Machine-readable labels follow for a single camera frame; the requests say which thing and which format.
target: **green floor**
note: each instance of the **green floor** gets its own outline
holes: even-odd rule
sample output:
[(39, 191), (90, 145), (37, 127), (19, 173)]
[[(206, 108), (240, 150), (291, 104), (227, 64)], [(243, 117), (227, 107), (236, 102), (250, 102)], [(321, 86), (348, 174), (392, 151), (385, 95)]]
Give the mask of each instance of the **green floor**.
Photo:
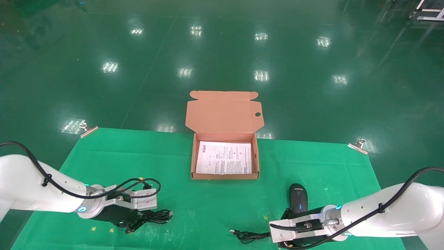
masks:
[[(191, 90), (257, 91), (260, 137), (364, 138), (381, 187), (403, 182), (444, 165), (444, 24), (408, 20), (417, 2), (0, 0), (0, 141), (59, 168), (70, 121), (191, 133)], [(2, 247), (29, 215), (7, 215)]]

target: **instruction sheet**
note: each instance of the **instruction sheet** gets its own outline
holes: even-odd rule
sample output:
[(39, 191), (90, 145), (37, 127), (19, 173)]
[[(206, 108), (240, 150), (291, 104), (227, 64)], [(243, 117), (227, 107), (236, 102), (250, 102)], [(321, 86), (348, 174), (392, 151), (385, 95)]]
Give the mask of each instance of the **instruction sheet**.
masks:
[(251, 173), (251, 143), (201, 141), (196, 173)]

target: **open cardboard box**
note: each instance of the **open cardboard box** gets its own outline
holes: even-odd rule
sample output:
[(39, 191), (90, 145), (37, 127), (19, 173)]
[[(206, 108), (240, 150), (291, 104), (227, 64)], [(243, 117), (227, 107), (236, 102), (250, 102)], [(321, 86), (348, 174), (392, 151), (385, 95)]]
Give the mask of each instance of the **open cardboard box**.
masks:
[[(256, 131), (264, 126), (262, 105), (252, 101), (257, 92), (191, 91), (185, 125), (194, 134), (191, 157), (192, 179), (253, 180), (259, 178)], [(196, 173), (200, 141), (251, 143), (250, 174)]]

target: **box lid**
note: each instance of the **box lid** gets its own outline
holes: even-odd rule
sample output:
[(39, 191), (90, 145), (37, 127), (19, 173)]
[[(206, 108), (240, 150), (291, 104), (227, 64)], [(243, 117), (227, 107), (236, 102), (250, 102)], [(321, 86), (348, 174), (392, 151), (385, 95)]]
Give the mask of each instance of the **box lid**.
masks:
[(254, 133), (264, 126), (257, 92), (191, 91), (185, 125), (196, 133)]

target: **green mat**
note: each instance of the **green mat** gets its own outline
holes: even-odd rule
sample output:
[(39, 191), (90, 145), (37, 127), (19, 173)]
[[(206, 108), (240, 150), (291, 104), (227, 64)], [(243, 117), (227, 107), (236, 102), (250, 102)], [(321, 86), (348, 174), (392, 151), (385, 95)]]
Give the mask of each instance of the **green mat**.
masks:
[[(14, 250), (275, 250), (270, 239), (241, 244), (230, 229), (266, 232), (289, 206), (288, 188), (308, 190), (309, 209), (343, 204), (380, 189), (369, 158), (347, 145), (258, 140), (259, 180), (191, 180), (192, 134), (100, 128), (80, 139), (61, 171), (87, 184), (132, 177), (158, 179), (159, 209), (168, 224), (145, 224), (132, 234), (77, 214), (34, 212)], [(317, 248), (401, 250), (399, 238), (349, 237)]]

